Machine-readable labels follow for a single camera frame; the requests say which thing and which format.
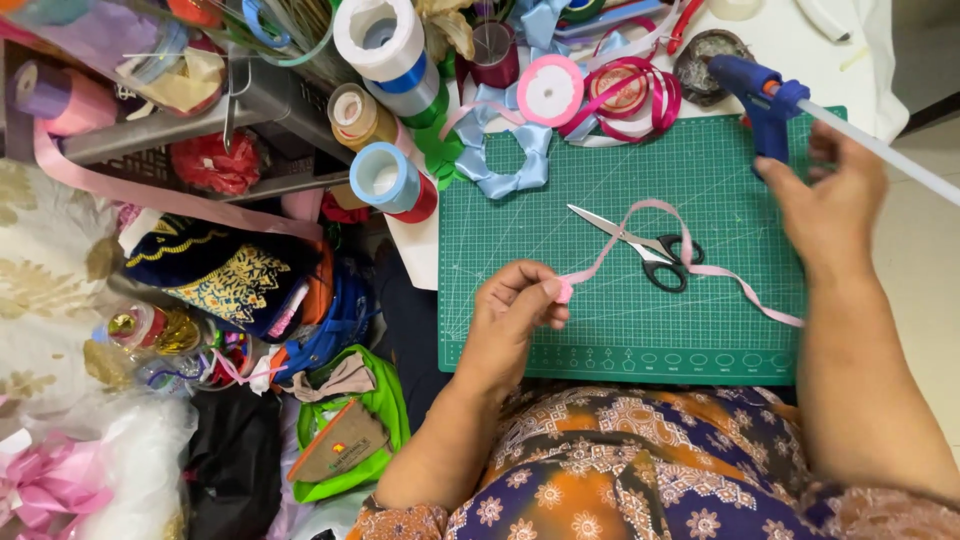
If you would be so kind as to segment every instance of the black bag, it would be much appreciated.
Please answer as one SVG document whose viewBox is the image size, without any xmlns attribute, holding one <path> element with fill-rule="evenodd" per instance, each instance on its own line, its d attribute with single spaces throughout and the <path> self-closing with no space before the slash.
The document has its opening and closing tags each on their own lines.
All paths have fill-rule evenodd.
<svg viewBox="0 0 960 540">
<path fill-rule="evenodd" d="M 261 540 L 280 508 L 280 400 L 241 384 L 199 392 L 184 470 L 189 540 Z"/>
</svg>

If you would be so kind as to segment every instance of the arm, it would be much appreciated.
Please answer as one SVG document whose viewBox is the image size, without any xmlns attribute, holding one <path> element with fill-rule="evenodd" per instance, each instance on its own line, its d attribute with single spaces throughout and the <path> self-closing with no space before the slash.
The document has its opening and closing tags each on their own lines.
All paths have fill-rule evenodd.
<svg viewBox="0 0 960 540">
<path fill-rule="evenodd" d="M 394 457 L 374 493 L 385 508 L 435 504 L 453 510 L 473 494 L 490 455 L 497 415 L 523 377 L 534 326 L 561 329 L 560 283 L 530 260 L 504 266 L 476 293 L 467 344 L 450 383 Z"/>
<path fill-rule="evenodd" d="M 814 472 L 960 502 L 960 472 L 910 375 L 893 313 L 871 261 L 871 236 L 887 188 L 882 162 L 815 123 L 810 154 L 835 171 L 758 160 L 804 260 L 809 312 L 798 367 L 804 445 Z"/>
</svg>

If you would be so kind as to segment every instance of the red pliers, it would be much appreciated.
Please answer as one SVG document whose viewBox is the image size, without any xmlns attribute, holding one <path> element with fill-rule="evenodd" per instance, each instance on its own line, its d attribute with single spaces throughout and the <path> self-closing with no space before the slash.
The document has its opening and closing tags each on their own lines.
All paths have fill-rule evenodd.
<svg viewBox="0 0 960 540">
<path fill-rule="evenodd" d="M 703 4 L 704 0 L 690 0 L 690 3 L 686 5 L 684 12 L 681 13 L 680 18 L 677 19 L 677 24 L 673 25 L 673 32 L 670 33 L 670 42 L 666 45 L 666 53 L 668 55 L 676 53 L 680 44 L 684 42 L 684 29 L 690 22 L 690 17 L 693 16 L 693 13 Z"/>
</svg>

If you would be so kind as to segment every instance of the hand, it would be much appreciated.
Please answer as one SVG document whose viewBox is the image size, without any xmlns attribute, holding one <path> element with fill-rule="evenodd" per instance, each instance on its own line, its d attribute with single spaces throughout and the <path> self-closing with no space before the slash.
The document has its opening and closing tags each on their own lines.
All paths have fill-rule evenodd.
<svg viewBox="0 0 960 540">
<path fill-rule="evenodd" d="M 523 377 L 534 327 L 549 324 L 560 330 L 570 318 L 566 306 L 554 303 L 560 286 L 549 266 L 525 259 L 486 280 L 474 296 L 473 321 L 454 383 L 493 397 L 499 406 Z"/>
<path fill-rule="evenodd" d="M 836 170 L 810 167 L 807 186 L 777 160 L 757 158 L 755 165 L 780 203 L 807 278 L 873 276 L 872 235 L 887 192 L 883 161 L 820 120 L 811 129 L 809 155 Z"/>
</svg>

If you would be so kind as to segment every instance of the floor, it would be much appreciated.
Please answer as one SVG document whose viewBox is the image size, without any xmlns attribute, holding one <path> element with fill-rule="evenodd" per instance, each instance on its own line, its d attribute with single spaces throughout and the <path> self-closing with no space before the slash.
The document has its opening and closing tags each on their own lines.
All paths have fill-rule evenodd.
<svg viewBox="0 0 960 540">
<path fill-rule="evenodd" d="M 893 146 L 960 186 L 960 118 Z M 898 170 L 876 231 L 874 261 L 900 339 L 960 464 L 960 209 Z"/>
</svg>

